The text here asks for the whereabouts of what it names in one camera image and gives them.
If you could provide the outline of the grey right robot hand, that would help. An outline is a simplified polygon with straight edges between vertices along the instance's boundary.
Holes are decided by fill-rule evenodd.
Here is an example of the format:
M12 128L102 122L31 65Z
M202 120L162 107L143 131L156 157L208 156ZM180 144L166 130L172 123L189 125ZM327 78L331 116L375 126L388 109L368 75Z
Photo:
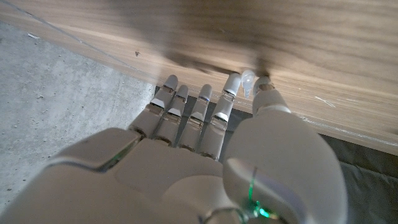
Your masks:
M225 140L240 83L229 76L209 122L211 86L203 86L182 124L188 89L168 77L127 129L105 129L52 158L1 222L345 223L335 153L269 77L252 87L252 118Z

